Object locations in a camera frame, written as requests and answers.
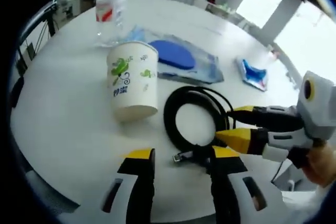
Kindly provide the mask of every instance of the table surface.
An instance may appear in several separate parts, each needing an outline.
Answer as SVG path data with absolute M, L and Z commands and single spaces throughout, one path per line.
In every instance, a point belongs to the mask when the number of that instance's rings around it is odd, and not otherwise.
M 94 45 L 94 11 L 66 24 L 40 50 L 25 73 L 25 85 L 11 118 L 20 150 L 49 185 L 81 204 L 89 191 L 108 187 L 123 154 L 153 147 L 156 166 L 152 222 L 213 214 L 210 177 L 194 164 L 172 164 L 172 155 L 179 151 L 169 141 L 163 125 L 166 99 L 185 84 L 159 79 L 158 113 L 146 120 L 118 124 L 112 117 L 107 89 L 108 49 Z M 174 34 L 218 56 L 225 81 L 209 87 L 224 95 L 233 107 L 296 104 L 297 92 L 278 61 L 269 67 L 267 92 L 241 81 L 234 58 L 264 56 L 268 51 L 219 17 L 170 0 L 128 0 L 125 33 L 134 25 Z M 213 138 L 212 118 L 201 108 L 183 106 L 176 122 L 193 143 L 205 144 Z M 269 180 L 279 166 L 257 156 L 243 155 L 242 159 L 249 169 Z

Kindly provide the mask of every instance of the white paper cup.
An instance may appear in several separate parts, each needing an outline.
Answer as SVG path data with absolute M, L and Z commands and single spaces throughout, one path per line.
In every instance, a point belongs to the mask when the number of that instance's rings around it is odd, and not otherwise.
M 111 49 L 107 78 L 112 111 L 118 121 L 135 121 L 157 112 L 157 62 L 157 50 L 140 41 Z

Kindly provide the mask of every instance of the blue sponge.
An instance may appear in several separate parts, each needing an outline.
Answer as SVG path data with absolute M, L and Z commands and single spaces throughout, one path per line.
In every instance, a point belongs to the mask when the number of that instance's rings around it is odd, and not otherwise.
M 159 62 L 179 69 L 192 69 L 196 61 L 183 46 L 167 40 L 155 40 L 149 43 L 159 52 Z
M 245 59 L 243 59 L 243 64 L 244 64 L 244 67 L 246 69 L 246 78 L 247 79 L 260 81 L 265 77 L 265 75 L 267 73 L 266 69 L 257 69 L 257 68 L 251 67 Z

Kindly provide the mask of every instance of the coiled black cable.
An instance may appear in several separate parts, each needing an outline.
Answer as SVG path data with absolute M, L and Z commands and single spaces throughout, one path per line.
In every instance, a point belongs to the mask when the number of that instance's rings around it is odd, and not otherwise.
M 216 131 L 229 130 L 229 119 L 223 106 L 207 91 L 212 92 L 221 97 L 233 110 L 230 102 L 220 93 L 205 87 L 185 86 L 176 89 L 167 99 L 164 112 L 163 121 L 168 137 L 181 152 L 195 151 L 202 152 L 203 148 L 212 145 L 226 147 L 226 144 L 214 137 L 214 139 L 206 146 L 199 146 L 190 143 L 178 131 L 176 126 L 176 115 L 180 107 L 189 103 L 206 109 L 214 119 Z M 233 129 L 236 128 L 236 121 L 233 122 Z

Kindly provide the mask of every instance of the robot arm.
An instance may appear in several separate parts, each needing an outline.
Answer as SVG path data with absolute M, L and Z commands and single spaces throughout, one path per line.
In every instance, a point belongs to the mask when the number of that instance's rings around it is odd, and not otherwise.
M 263 127 L 216 132 L 229 147 L 272 161 L 289 158 L 301 168 L 307 164 L 309 149 L 328 140 L 336 128 L 336 87 L 330 80 L 308 71 L 297 106 L 244 106 L 228 112 L 228 116 Z
M 280 190 L 248 171 L 237 152 L 212 146 L 209 173 L 216 223 L 277 224 L 289 213 Z
M 129 153 L 109 188 L 91 188 L 71 214 L 60 219 L 70 224 L 149 224 L 154 197 L 154 149 Z

